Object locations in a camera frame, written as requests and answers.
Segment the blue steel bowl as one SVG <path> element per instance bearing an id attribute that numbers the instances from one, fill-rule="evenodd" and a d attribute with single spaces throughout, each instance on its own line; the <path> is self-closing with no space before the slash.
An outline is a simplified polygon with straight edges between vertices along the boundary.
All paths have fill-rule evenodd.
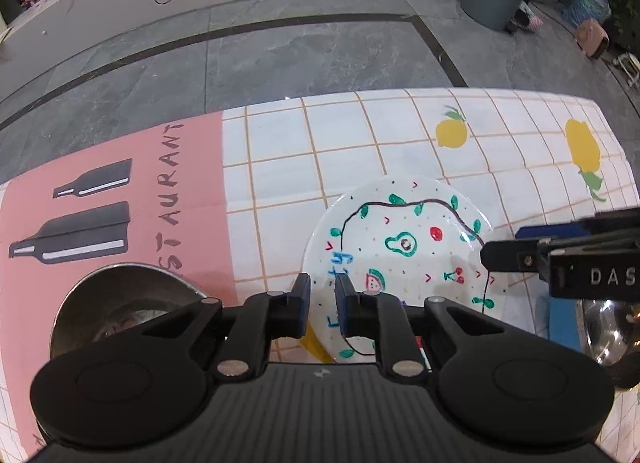
<path id="1" fill-rule="evenodd" d="M 604 368 L 615 387 L 639 384 L 639 304 L 549 298 L 549 339 Z"/>

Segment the orange steel bowl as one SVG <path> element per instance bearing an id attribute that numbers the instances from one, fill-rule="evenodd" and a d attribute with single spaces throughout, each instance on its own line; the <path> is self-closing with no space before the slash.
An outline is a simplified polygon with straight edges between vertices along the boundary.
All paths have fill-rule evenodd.
<path id="1" fill-rule="evenodd" d="M 50 357 L 56 358 L 204 298 L 178 275 L 151 265 L 122 263 L 90 272 L 58 309 Z"/>

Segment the white fruit pattern plate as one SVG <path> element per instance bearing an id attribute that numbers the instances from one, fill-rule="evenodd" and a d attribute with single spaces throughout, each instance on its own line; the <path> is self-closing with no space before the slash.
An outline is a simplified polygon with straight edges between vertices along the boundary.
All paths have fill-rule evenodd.
<path id="1" fill-rule="evenodd" d="M 303 257 L 311 278 L 312 332 L 336 362 L 374 356 L 370 339 L 340 330 L 338 275 L 348 275 L 358 292 L 393 294 L 405 305 L 443 296 L 501 318 L 506 277 L 480 262 L 480 250 L 493 235 L 473 202 L 435 179 L 385 176 L 343 194 L 321 217 Z"/>

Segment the white small stool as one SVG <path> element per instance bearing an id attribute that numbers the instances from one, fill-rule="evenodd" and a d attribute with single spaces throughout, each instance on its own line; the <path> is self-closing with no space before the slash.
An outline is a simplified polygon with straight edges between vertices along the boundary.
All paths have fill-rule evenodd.
<path id="1" fill-rule="evenodd" d="M 613 60 L 613 66 L 620 68 L 627 75 L 627 85 L 629 88 L 636 86 L 640 79 L 640 61 L 632 53 L 623 53 Z"/>

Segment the pink small heater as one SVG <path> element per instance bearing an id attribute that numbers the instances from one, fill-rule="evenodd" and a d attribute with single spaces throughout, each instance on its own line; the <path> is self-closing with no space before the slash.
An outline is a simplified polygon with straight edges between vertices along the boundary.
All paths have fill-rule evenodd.
<path id="1" fill-rule="evenodd" d="M 575 41 L 590 59 L 597 60 L 608 48 L 608 34 L 595 19 L 583 21 L 576 30 Z"/>

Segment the blue water jug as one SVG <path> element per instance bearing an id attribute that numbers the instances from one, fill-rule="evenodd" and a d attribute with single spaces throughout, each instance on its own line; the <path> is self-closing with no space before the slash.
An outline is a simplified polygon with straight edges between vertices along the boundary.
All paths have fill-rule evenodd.
<path id="1" fill-rule="evenodd" d="M 562 11 L 563 19 L 575 29 L 588 19 L 602 24 L 611 16 L 612 9 L 608 0 L 571 0 Z"/>

